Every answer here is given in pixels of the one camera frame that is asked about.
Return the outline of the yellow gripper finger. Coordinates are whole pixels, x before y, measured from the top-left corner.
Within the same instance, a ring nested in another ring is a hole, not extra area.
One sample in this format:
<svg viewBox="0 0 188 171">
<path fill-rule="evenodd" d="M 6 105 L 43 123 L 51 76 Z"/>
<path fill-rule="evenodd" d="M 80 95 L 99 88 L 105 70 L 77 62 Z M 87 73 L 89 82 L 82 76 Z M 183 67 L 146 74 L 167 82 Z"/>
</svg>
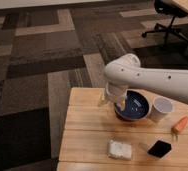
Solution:
<svg viewBox="0 0 188 171">
<path fill-rule="evenodd" d="M 99 100 L 99 106 L 103 106 L 103 105 L 105 105 L 107 103 L 108 103 L 108 100 L 106 99 L 106 97 L 104 95 L 102 95 L 100 97 L 100 100 Z"/>
<path fill-rule="evenodd" d="M 126 98 L 119 103 L 119 107 L 121 111 L 125 110 L 125 106 L 126 106 Z"/>
</svg>

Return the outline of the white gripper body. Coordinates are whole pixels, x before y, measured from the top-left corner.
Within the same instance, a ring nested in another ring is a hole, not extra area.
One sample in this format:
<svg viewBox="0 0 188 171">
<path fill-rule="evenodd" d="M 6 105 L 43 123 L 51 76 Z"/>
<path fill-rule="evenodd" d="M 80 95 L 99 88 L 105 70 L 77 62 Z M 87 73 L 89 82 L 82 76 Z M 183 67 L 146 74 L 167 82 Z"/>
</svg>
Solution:
<svg viewBox="0 0 188 171">
<path fill-rule="evenodd" d="M 104 97 L 113 103 L 121 103 L 125 100 L 128 87 L 108 82 L 105 86 Z"/>
</svg>

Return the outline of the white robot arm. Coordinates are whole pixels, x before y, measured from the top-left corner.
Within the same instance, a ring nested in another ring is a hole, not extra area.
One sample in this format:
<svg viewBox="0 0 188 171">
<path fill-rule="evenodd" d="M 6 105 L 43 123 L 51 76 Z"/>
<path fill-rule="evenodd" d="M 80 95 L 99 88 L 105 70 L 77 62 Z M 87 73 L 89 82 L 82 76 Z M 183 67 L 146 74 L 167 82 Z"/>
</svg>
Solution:
<svg viewBox="0 0 188 171">
<path fill-rule="evenodd" d="M 188 70 L 143 68 L 139 58 L 128 53 L 109 62 L 104 76 L 106 85 L 99 105 L 110 101 L 124 106 L 129 86 L 188 104 Z"/>
</svg>

